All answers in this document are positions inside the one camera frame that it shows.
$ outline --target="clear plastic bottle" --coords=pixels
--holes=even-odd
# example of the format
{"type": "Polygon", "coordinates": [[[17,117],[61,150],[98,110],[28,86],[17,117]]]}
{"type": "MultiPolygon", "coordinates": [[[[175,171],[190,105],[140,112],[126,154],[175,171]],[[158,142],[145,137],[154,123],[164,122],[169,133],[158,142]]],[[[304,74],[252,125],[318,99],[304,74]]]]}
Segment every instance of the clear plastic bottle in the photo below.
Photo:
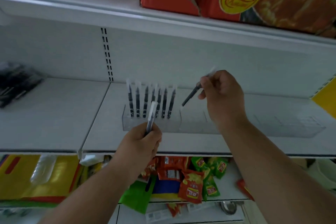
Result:
{"type": "Polygon", "coordinates": [[[41,155],[31,175],[33,185],[44,184],[49,181],[57,160],[56,155],[41,155]]]}

